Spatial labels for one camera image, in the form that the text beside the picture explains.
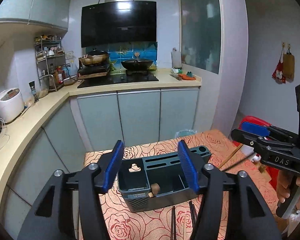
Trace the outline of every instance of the screw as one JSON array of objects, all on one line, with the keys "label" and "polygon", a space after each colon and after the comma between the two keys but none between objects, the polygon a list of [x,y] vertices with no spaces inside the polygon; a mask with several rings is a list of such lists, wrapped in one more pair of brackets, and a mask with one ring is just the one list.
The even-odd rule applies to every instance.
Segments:
[{"label": "screw", "polygon": [[56,170],[53,175],[56,177],[60,177],[62,175],[63,171],[62,170]]},{"label": "screw", "polygon": [[248,176],[248,174],[247,174],[245,171],[239,171],[239,176],[240,176],[241,178],[245,178],[245,177]]},{"label": "screw", "polygon": [[204,165],[204,168],[205,168],[206,170],[208,170],[208,171],[211,171],[211,170],[213,170],[214,167],[213,167],[212,164],[207,163],[207,164]]},{"label": "screw", "polygon": [[96,164],[96,163],[91,163],[91,164],[89,164],[89,170],[96,170],[98,167],[99,167],[99,166],[98,166],[98,164]]}]

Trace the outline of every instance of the black frying pan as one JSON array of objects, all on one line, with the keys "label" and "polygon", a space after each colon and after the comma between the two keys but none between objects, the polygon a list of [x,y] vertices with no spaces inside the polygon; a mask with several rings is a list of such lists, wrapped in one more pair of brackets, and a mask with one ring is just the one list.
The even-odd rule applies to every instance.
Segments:
[{"label": "black frying pan", "polygon": [[121,62],[121,65],[130,71],[145,71],[152,65],[153,60],[146,58],[131,58]]}]

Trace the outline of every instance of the round hole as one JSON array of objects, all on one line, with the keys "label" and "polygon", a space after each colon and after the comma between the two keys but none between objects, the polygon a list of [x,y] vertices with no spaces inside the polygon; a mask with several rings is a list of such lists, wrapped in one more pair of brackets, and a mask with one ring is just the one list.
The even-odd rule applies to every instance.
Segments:
[{"label": "round hole", "polygon": [[199,151],[201,151],[201,152],[206,152],[206,151],[207,151],[207,148],[204,147],[204,146],[200,146],[200,147],[199,147]]}]

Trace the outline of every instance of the rose patterned tablecloth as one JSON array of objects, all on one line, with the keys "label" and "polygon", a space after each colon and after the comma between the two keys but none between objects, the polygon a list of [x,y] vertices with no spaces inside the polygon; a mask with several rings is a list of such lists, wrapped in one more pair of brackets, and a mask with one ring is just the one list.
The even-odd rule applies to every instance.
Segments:
[{"label": "rose patterned tablecloth", "polygon": [[[210,162],[215,166],[222,163],[223,160],[235,149],[235,146],[220,131],[211,130],[204,133],[197,133],[186,137],[176,138],[163,142],[150,143],[140,146],[127,147],[124,149],[124,158],[140,158],[152,155],[165,154],[177,151],[178,141],[185,140],[188,147],[206,146],[212,156]],[[85,166],[97,161],[103,153],[91,152],[87,153],[85,158]],[[239,151],[231,158],[223,168],[230,166],[236,161],[244,158]],[[276,203],[278,201],[275,190],[266,182],[258,169],[250,161],[245,161],[236,166],[229,172],[237,173],[245,170],[257,185],[262,196],[266,200],[272,213],[275,214]],[[119,190],[117,189],[117,179],[113,187],[106,195],[100,195],[102,211],[106,221],[111,239],[114,240],[164,240],[170,239],[171,229],[171,208],[131,213],[124,202]],[[201,197],[192,200],[198,212],[201,203]],[[224,239],[226,234],[228,214],[228,193],[224,192],[224,202],[222,207],[222,218],[218,239]],[[192,232],[192,223],[190,218],[190,209],[187,202],[176,205],[176,228],[177,239],[183,239],[183,223],[186,216],[186,239],[189,239]]]}]

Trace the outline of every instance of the human hand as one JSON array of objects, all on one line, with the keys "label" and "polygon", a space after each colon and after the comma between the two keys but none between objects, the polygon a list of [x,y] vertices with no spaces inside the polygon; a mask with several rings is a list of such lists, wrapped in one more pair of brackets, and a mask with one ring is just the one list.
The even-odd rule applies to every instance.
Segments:
[{"label": "human hand", "polygon": [[[290,197],[289,185],[292,181],[293,175],[285,172],[279,171],[277,177],[277,197],[281,203],[284,203],[286,198]],[[296,184],[300,187],[300,178],[297,179]],[[300,210],[300,198],[296,204],[296,208]]]}]

